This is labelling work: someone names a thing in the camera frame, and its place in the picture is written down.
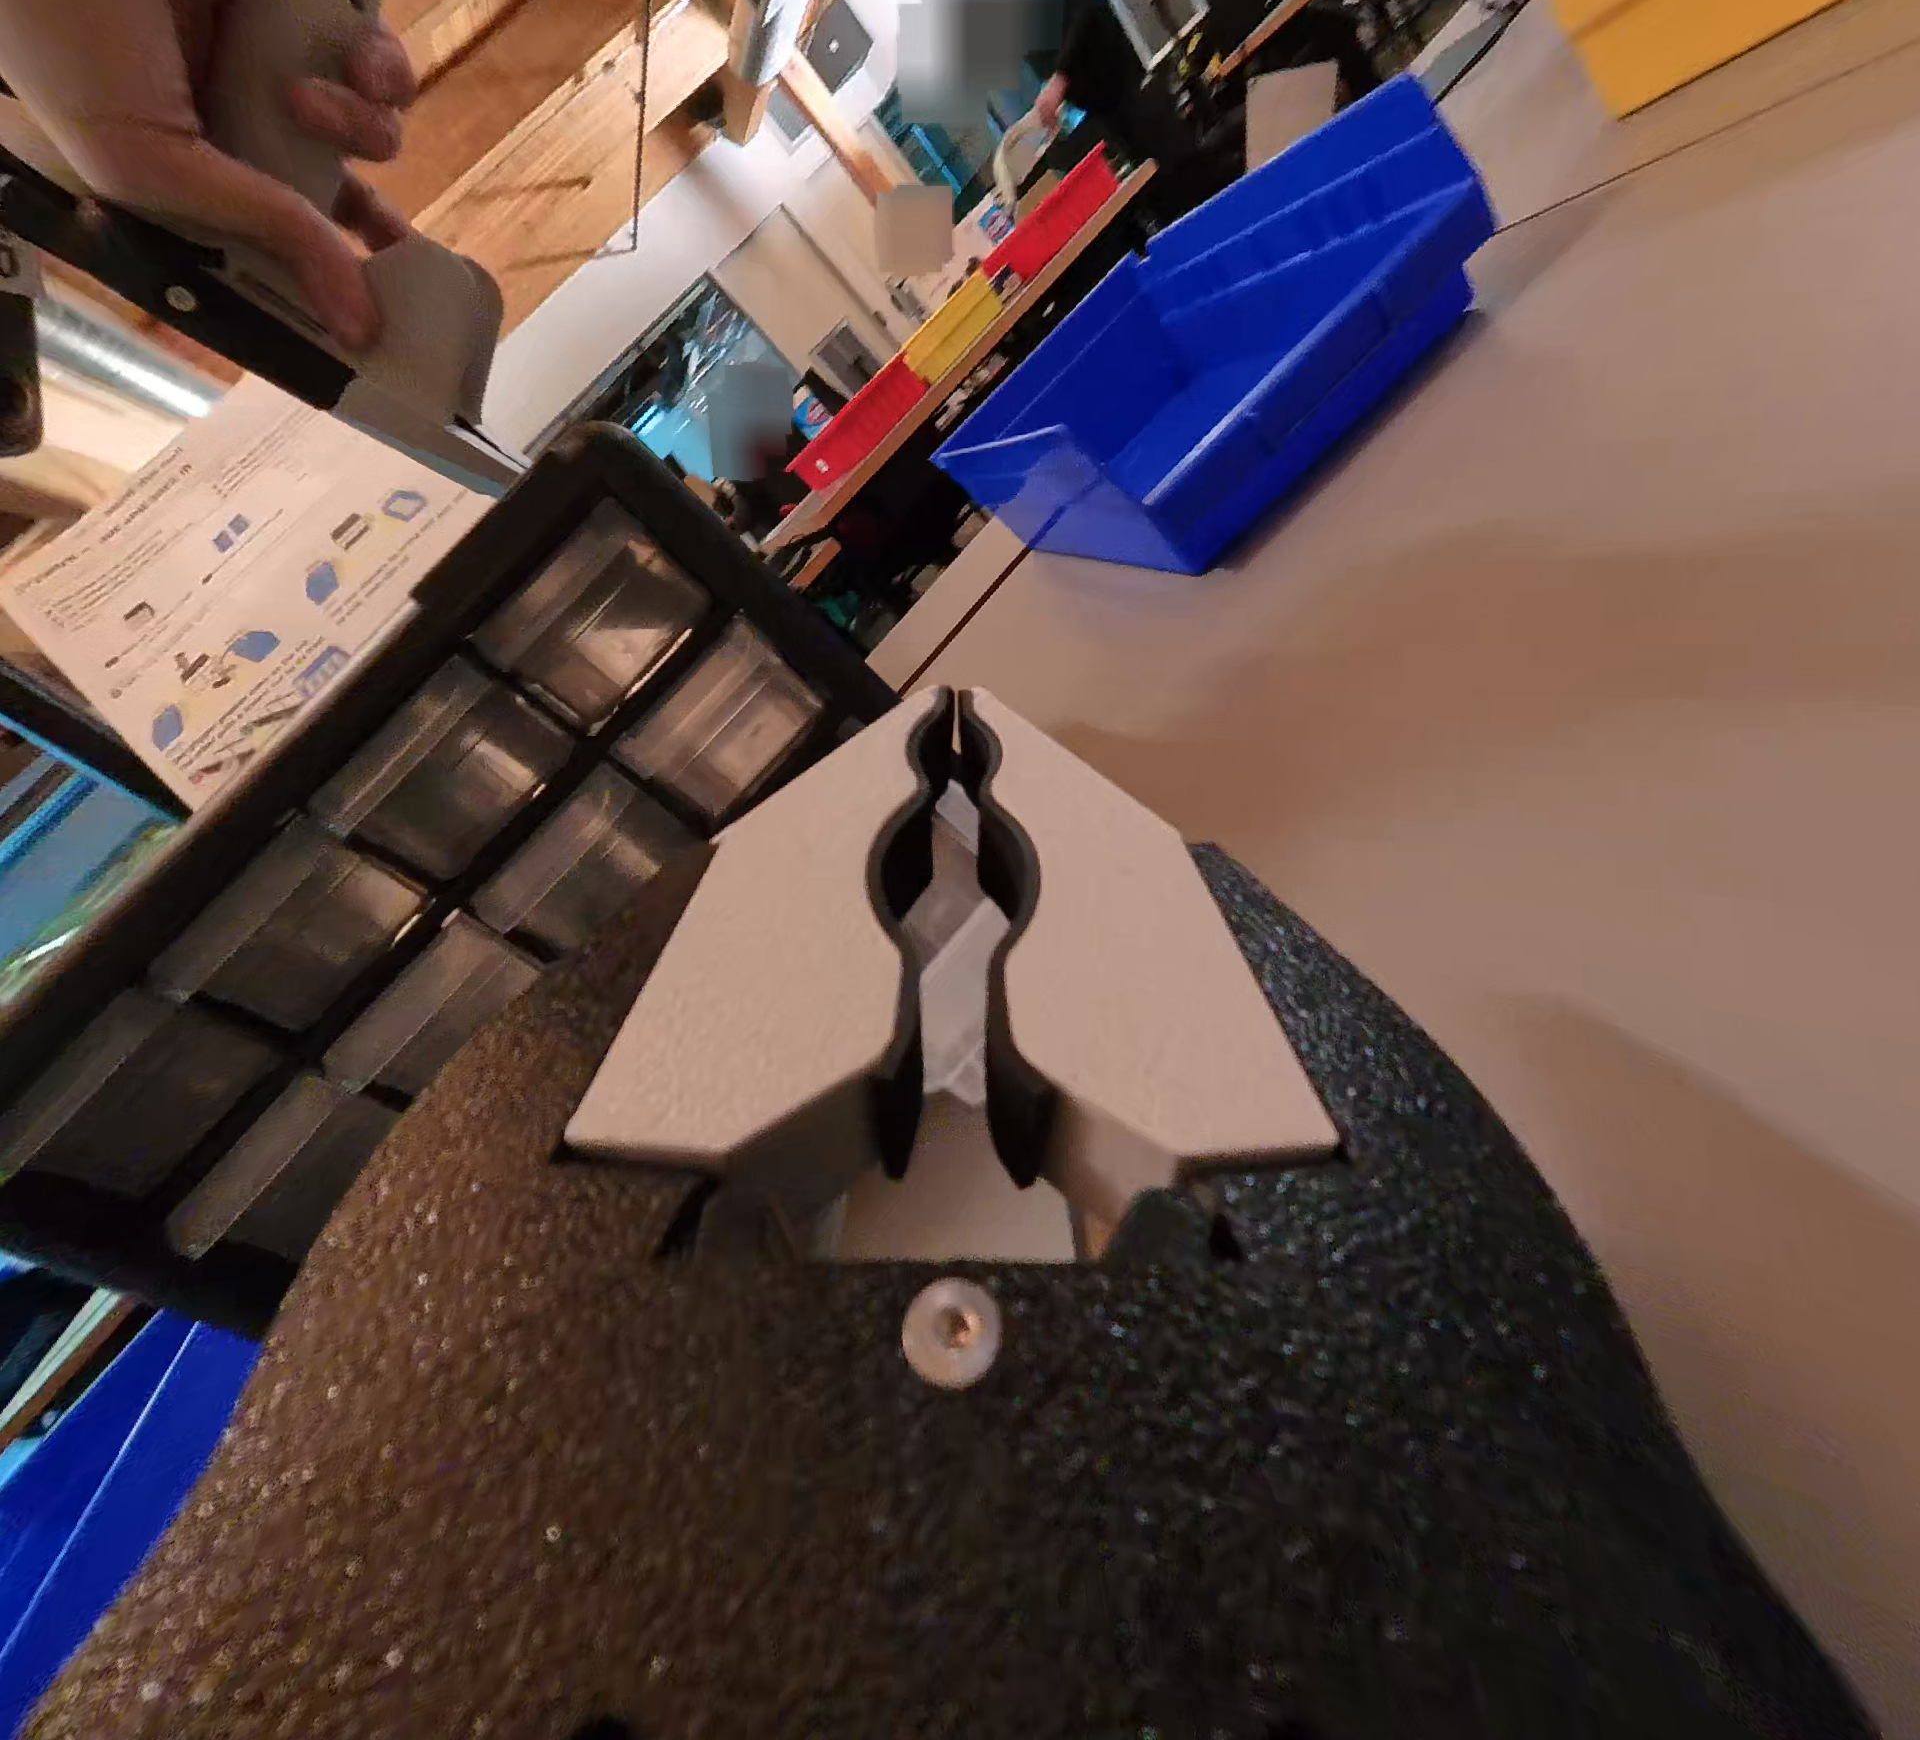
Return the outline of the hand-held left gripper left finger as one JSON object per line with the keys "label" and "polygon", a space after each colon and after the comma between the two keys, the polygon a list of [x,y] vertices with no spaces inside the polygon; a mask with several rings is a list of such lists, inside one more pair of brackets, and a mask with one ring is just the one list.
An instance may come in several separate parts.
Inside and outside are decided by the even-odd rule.
{"label": "hand-held left gripper left finger", "polygon": [[898,700],[712,844],[564,1132],[573,1162],[707,1182],[712,1249],[848,1263],[849,1199],[924,1113],[922,967],[956,693]]}

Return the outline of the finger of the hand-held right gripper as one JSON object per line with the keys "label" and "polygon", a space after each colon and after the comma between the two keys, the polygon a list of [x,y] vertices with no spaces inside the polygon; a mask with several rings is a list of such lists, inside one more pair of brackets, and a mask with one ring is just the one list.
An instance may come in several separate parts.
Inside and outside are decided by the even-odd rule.
{"label": "finger of the hand-held right gripper", "polygon": [[363,261],[377,338],[357,376],[431,421],[477,425],[502,334],[502,290],[470,258],[405,239]]}
{"label": "finger of the hand-held right gripper", "polygon": [[482,497],[504,497],[529,461],[460,421],[436,421],[403,401],[338,401],[334,418]]}

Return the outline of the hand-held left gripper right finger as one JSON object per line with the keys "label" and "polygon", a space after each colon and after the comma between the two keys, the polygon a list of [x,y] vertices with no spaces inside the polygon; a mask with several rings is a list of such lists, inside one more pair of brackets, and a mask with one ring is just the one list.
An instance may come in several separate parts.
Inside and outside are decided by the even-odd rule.
{"label": "hand-held left gripper right finger", "polygon": [[956,697],[978,877],[1006,916],[985,983],[985,1109],[1020,1188],[1097,1258],[1135,1205],[1341,1151],[1183,834],[985,691]]}

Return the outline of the person's right hand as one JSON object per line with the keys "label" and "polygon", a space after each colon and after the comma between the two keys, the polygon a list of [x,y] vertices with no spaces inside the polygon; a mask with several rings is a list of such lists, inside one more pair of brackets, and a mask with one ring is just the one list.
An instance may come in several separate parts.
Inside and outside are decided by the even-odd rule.
{"label": "person's right hand", "polygon": [[85,192],[275,262],[335,344],[377,338],[363,256],[410,228],[349,176],[328,210],[214,147],[197,102],[225,0],[3,0],[5,143]]}

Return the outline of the printed instruction sheet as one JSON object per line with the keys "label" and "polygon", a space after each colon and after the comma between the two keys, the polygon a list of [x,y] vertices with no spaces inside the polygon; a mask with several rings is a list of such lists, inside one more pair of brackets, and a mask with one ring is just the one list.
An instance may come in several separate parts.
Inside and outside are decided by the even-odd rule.
{"label": "printed instruction sheet", "polygon": [[197,814],[412,618],[418,581],[491,509],[246,380],[5,568],[5,618]]}

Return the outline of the long wooden table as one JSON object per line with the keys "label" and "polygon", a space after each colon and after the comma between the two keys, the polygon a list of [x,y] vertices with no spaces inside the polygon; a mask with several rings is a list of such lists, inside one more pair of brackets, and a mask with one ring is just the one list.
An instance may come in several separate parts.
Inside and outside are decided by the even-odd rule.
{"label": "long wooden table", "polygon": [[1012,305],[1003,308],[1003,313],[979,335],[972,338],[972,344],[956,360],[956,367],[940,376],[938,385],[932,385],[914,401],[914,410],[890,427],[884,438],[875,442],[842,478],[829,483],[829,488],[814,489],[807,503],[783,516],[760,543],[760,554],[774,557],[788,546],[808,541],[820,532],[829,532],[842,509],[853,505],[853,500],[862,496],[862,489],[878,478],[878,473],[884,470],[887,462],[898,454],[903,454],[916,437],[933,427],[947,399],[968,387],[972,376],[988,360],[992,360],[999,349],[1009,345],[1009,338],[1017,335],[1020,329],[1044,308],[1053,290],[1058,290],[1058,284],[1077,270],[1093,247],[1112,228],[1118,228],[1123,215],[1127,215],[1140,204],[1158,172],[1161,161],[1141,161],[1135,172],[1129,172],[1127,180],[1118,183],[1118,192],[1112,192],[1110,199],[1088,215],[1075,236],[1063,243],[1063,252],[1053,258],[1053,262],[1044,264],[1044,272],[1037,276],[1037,281],[1020,286]]}

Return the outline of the red storage bin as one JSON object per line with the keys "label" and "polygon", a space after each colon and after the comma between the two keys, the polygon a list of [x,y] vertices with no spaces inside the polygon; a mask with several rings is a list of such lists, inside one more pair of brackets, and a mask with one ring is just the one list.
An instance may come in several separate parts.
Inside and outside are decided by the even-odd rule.
{"label": "red storage bin", "polygon": [[869,459],[927,399],[924,377],[897,356],[787,462],[807,492],[826,492]]}
{"label": "red storage bin", "polygon": [[1093,149],[1069,170],[1061,183],[1053,186],[1053,192],[1045,192],[1032,213],[996,243],[992,256],[983,262],[983,276],[995,284],[1004,276],[1015,276],[1021,284],[1037,281],[1044,270],[1071,247],[1071,240],[1103,213],[1118,192],[1123,192],[1123,176],[1107,154],[1107,147],[1103,143],[1093,144]]}

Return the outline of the small yellow storage bin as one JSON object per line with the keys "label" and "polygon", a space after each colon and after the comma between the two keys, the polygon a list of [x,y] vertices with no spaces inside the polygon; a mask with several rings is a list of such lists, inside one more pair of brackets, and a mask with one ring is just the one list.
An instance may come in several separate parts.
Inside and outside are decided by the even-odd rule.
{"label": "small yellow storage bin", "polygon": [[906,338],[898,360],[919,385],[933,389],[965,360],[968,349],[995,334],[1004,311],[995,276],[978,267]]}

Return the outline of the large blue storage bin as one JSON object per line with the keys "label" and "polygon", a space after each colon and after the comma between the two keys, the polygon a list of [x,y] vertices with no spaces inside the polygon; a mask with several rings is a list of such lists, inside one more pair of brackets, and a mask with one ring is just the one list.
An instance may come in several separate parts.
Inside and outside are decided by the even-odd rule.
{"label": "large blue storage bin", "polygon": [[1459,329],[1494,234],[1402,75],[1118,264],[932,461],[1034,554],[1202,575]]}

